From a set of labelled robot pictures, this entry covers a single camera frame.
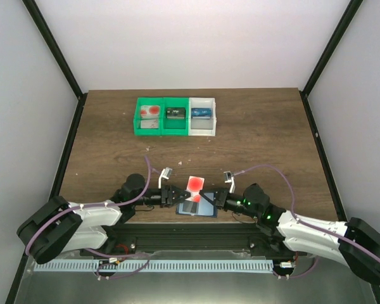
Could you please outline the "blue leather card holder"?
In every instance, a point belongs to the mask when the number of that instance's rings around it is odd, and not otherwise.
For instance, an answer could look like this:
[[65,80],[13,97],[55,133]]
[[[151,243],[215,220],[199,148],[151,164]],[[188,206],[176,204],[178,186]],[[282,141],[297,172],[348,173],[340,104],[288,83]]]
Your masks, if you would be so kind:
[[188,216],[198,216],[198,217],[213,217],[217,216],[217,209],[215,208],[200,208],[200,203],[198,203],[198,212],[196,214],[183,214],[181,213],[181,204],[178,204],[176,208],[176,214],[178,215],[188,215]]

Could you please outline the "white card red logo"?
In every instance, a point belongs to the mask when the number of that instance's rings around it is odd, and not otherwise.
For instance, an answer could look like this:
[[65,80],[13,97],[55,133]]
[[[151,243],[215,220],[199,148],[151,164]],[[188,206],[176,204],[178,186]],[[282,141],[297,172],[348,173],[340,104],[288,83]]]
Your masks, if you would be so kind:
[[159,128],[159,120],[141,120],[140,121],[141,129],[158,129]]

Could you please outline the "white card with red dot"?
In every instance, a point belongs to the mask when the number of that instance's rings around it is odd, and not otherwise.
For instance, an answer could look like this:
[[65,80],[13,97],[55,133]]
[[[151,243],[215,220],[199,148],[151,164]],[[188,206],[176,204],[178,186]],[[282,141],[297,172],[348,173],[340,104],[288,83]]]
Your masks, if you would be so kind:
[[158,119],[160,116],[160,106],[159,105],[150,105],[151,118],[149,119]]

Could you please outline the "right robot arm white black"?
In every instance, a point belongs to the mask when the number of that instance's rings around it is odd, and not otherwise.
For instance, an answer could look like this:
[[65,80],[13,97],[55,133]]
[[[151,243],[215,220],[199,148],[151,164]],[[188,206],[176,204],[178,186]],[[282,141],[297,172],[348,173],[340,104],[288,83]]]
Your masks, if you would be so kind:
[[299,251],[347,266],[357,277],[380,286],[380,233],[366,221],[325,221],[293,214],[271,203],[258,184],[242,195],[226,188],[200,191],[219,210],[240,213],[256,220],[257,227],[290,251]]

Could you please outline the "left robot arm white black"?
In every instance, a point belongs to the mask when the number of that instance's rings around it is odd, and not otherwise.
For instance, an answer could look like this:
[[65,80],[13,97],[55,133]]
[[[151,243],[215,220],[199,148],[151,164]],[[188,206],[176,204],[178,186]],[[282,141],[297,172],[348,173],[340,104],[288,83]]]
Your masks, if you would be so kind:
[[16,235],[27,255],[44,264],[66,251],[99,249],[111,237],[111,227],[131,219],[137,205],[171,208],[190,197],[188,191],[172,185],[145,186],[142,175],[131,174],[104,202],[77,204],[55,196],[21,224]]

